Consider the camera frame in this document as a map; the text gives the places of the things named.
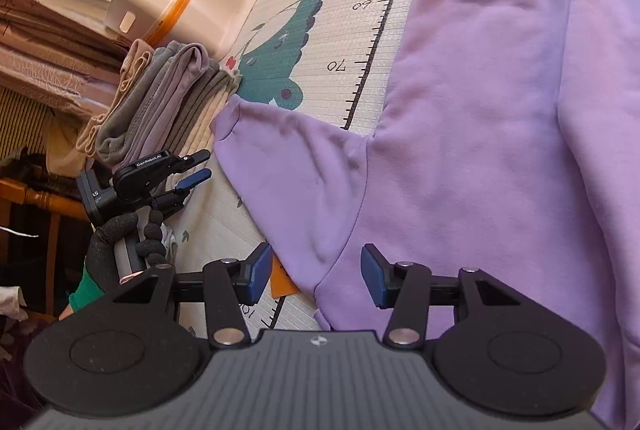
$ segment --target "purple sweatshirt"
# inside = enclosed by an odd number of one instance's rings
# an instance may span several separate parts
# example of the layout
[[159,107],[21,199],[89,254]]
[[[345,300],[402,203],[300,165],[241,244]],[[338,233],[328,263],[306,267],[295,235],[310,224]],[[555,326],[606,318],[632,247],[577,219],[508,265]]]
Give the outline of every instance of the purple sweatshirt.
[[592,334],[594,413],[640,424],[640,0],[414,0],[372,135],[237,96],[212,128],[321,325],[385,327],[365,243],[480,267]]

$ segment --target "green glove cuff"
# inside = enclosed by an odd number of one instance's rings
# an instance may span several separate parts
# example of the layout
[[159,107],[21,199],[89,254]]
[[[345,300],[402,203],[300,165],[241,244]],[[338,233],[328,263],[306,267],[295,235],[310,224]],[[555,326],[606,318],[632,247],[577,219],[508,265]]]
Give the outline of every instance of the green glove cuff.
[[78,289],[76,289],[75,293],[69,295],[69,305],[71,305],[71,308],[76,313],[91,302],[95,302],[102,295],[104,295],[104,293],[94,280],[92,280],[89,273],[86,272],[85,266],[82,269],[82,280],[78,285]]

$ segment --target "black ruler line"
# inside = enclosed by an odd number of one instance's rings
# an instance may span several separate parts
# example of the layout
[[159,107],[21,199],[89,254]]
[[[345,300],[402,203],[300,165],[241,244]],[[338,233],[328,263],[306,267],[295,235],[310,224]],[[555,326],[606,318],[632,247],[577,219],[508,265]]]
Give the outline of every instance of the black ruler line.
[[369,60],[367,61],[367,64],[364,68],[364,72],[362,73],[362,77],[360,78],[360,83],[358,84],[358,89],[356,90],[356,94],[353,97],[353,103],[349,108],[349,115],[346,117],[344,126],[342,127],[345,130],[348,130],[349,127],[351,126],[351,123],[353,122],[353,117],[355,116],[356,108],[358,107],[358,101],[360,101],[360,96],[362,95],[362,89],[364,88],[364,85],[367,82],[367,77],[369,76],[371,67],[373,66],[373,58],[376,54],[376,49],[378,48],[378,44],[380,43],[380,38],[382,37],[382,33],[385,30],[386,18],[389,16],[389,12],[391,11],[391,6],[393,5],[393,3],[394,3],[394,0],[389,0],[388,4],[386,5],[385,13],[382,15],[382,20],[380,21],[380,27],[378,28],[376,37],[374,40],[371,41],[373,45],[371,45]]
[[273,318],[271,318],[271,324],[269,325],[270,329],[276,328],[276,323],[278,322],[278,318],[280,317],[280,312],[282,311],[282,306],[284,305],[286,298],[286,296],[278,298],[278,304],[276,305],[276,310],[273,313]]

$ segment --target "silver bolt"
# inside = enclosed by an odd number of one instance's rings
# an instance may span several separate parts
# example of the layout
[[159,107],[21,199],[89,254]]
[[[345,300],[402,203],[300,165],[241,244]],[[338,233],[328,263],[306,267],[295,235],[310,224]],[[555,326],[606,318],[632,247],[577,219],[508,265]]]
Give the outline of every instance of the silver bolt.
[[413,329],[394,329],[389,333],[389,339],[398,345],[411,345],[420,339],[420,334]]
[[213,339],[220,345],[235,345],[244,339],[244,333],[240,329],[225,327],[213,333]]

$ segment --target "gloved hand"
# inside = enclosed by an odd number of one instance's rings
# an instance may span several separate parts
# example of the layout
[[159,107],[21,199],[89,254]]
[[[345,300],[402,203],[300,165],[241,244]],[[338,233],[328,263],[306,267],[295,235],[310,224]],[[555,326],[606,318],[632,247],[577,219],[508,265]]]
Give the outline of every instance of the gloved hand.
[[[82,280],[76,292],[69,296],[69,307],[73,312],[94,302],[105,293],[120,285],[118,267],[113,254],[113,245],[138,226],[135,213],[124,213],[109,219],[98,227],[91,237],[84,259]],[[166,262],[166,249],[162,244],[162,213],[152,210],[144,228],[145,240],[136,244],[136,253],[146,258],[149,266]]]

